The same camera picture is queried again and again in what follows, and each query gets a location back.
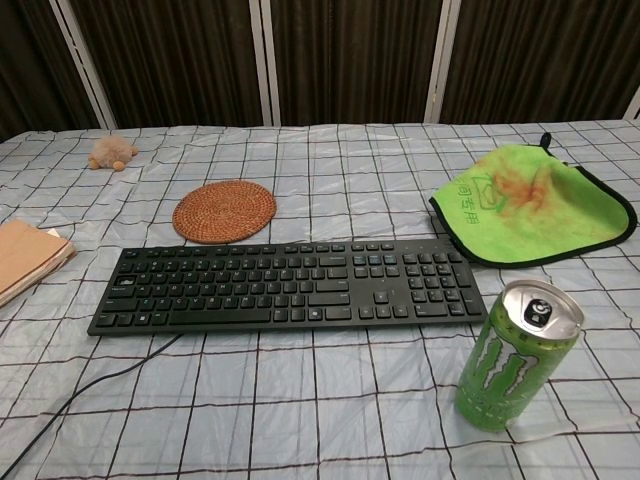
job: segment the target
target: monster energy can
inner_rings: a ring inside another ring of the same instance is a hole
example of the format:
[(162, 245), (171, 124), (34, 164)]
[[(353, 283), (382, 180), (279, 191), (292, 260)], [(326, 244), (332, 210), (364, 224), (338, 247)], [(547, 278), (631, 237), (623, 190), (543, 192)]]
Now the monster energy can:
[(571, 350), (583, 320), (576, 302), (552, 285), (508, 284), (460, 377), (458, 411), (483, 430), (508, 427)]

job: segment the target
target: green towel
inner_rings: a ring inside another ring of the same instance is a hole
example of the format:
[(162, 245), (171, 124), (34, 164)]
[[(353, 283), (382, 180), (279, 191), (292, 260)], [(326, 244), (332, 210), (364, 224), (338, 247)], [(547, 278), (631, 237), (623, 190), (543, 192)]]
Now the green towel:
[(452, 241), (470, 260), (500, 268), (542, 265), (626, 240), (631, 204), (583, 167), (540, 146), (488, 153), (430, 199)]

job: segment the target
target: checkered fabric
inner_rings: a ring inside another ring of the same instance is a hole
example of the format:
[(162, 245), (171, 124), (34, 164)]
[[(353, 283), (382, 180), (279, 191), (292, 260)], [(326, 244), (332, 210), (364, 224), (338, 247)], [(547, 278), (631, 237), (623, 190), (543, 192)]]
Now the checkered fabric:
[[(235, 178), (272, 191), (276, 217), (241, 243), (441, 237), (433, 192), (543, 131), (554, 155), (640, 210), (637, 121), (120, 130), (140, 149), (120, 173), (87, 168), (107, 131), (0, 144), (0, 221), (55, 227), (79, 251), (0, 308), (0, 470), (72, 392), (170, 339), (86, 329), (122, 247), (185, 244), (171, 215), (186, 193)], [(79, 397), (15, 478), (637, 478), (640, 233), (544, 267), (474, 273), (488, 307), (505, 283), (538, 278), (587, 317), (508, 431), (475, 430), (453, 407), (480, 326), (203, 334)]]

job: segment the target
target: black cable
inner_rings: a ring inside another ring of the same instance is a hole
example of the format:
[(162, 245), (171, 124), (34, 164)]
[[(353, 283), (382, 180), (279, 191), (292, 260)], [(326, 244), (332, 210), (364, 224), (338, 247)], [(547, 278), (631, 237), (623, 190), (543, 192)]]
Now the black cable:
[(171, 345), (173, 345), (180, 337), (182, 336), (182, 334), (180, 335), (176, 335), (175, 337), (173, 337), (173, 339), (171, 339), (170, 341), (168, 341), (167, 343), (165, 343), (162, 347), (160, 347), (159, 349), (157, 349), (155, 352), (150, 353), (149, 355), (147, 355), (145, 358), (143, 358), (142, 360), (140, 360), (138, 363), (135, 363), (133, 365), (131, 365), (130, 367), (125, 368), (124, 370), (120, 370), (119, 372), (115, 372), (115, 373), (110, 373), (108, 375), (104, 375), (100, 378), (96, 378), (95, 380), (93, 380), (92, 382), (89, 382), (88, 384), (86, 384), (84, 387), (82, 387), (80, 390), (78, 390), (76, 393), (74, 393), (73, 395), (71, 395), (71, 397), (69, 397), (69, 399), (64, 402), (64, 404), (60, 407), (60, 409), (53, 415), (53, 417), (51, 417), (51, 420), (49, 420), (49, 422), (44, 426), (44, 428), (42, 430), (40, 430), (38, 432), (38, 434), (33, 437), (33, 440), (31, 440), (31, 442), (29, 442), (29, 445), (27, 445), (25, 447), (24, 450), (22, 450), (22, 452), (20, 453), (20, 455), (18, 455), (18, 458), (16, 458), (14, 460), (14, 462), (11, 464), (11, 466), (7, 469), (6, 472), (4, 472), (2, 474), (2, 477), (0, 477), (0, 480), (5, 480), (9, 474), (11, 473), (11, 471), (16, 468), (16, 466), (20, 463), (20, 460), (23, 459), (23, 457), (29, 452), (29, 450), (31, 450), (31, 448), (36, 444), (36, 442), (38, 440), (40, 440), (40, 437), (42, 437), (42, 435), (44, 435), (44, 433), (49, 429), (49, 427), (51, 425), (53, 425), (53, 422), (56, 421), (56, 419), (58, 417), (60, 417), (60, 415), (62, 415), (62, 412), (65, 410), (65, 408), (67, 408), (69, 405), (71, 405), (71, 402), (73, 402), (73, 400), (78, 397), (79, 395), (81, 395), (82, 393), (86, 392), (87, 390), (89, 390), (91, 387), (93, 387), (96, 383), (100, 383), (103, 380), (107, 380), (109, 378), (113, 378), (113, 377), (117, 377), (119, 375), (123, 375), (125, 373), (129, 373), (132, 370), (135, 370), (138, 367), (141, 367), (142, 365), (144, 365), (146, 362), (148, 362), (149, 360), (151, 360), (153, 357), (159, 355), (160, 353), (162, 353), (164, 350), (166, 350), (167, 348), (169, 348)]

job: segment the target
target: dark curtain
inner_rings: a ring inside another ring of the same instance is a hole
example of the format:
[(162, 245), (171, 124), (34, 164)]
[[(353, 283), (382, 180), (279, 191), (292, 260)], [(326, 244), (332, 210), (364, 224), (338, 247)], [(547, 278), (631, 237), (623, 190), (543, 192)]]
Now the dark curtain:
[(441, 122), (622, 118), (640, 85), (640, 2), (462, 2)]
[(441, 0), (272, 0), (283, 125), (421, 122)]
[(262, 125), (247, 1), (71, 3), (118, 126)]
[(98, 127), (47, 0), (0, 1), (0, 141)]

